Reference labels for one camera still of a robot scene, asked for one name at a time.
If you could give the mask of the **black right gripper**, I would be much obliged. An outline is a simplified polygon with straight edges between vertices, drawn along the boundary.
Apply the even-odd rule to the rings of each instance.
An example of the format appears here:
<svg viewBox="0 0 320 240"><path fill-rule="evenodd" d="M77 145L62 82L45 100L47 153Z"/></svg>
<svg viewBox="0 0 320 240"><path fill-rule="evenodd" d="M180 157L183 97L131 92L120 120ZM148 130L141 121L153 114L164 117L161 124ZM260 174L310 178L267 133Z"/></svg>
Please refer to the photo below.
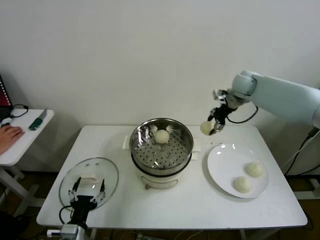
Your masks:
<svg viewBox="0 0 320 240"><path fill-rule="evenodd" d="M212 136L221 132L226 124L226 118L229 114L229 108L227 106L215 107L209 112L207 121L215 120L213 128L210 130L209 135Z"/></svg>

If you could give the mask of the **person's bare hand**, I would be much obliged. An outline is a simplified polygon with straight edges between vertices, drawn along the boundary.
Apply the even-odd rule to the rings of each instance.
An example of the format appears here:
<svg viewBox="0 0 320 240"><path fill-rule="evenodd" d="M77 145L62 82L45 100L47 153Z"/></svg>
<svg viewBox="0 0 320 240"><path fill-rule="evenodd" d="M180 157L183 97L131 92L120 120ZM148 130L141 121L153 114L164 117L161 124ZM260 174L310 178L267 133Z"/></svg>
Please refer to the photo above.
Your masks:
<svg viewBox="0 0 320 240"><path fill-rule="evenodd" d="M25 132L19 126L6 125L0 128L0 154L2 155L10 149Z"/></svg>

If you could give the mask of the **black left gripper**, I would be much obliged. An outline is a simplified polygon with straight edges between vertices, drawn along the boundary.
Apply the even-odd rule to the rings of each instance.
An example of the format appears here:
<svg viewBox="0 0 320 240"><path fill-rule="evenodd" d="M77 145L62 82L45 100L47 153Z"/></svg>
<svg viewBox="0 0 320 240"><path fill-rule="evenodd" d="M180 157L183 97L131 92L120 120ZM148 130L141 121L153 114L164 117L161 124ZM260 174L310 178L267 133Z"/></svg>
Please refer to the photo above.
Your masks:
<svg viewBox="0 0 320 240"><path fill-rule="evenodd" d="M90 211L94 210L98 204L106 197L105 180L96 183L91 188L93 196L79 195L76 193L81 182L81 177L73 184L71 190L68 190L68 196L70 206L73 209L73 215L70 220L70 224L85 224Z"/></svg>

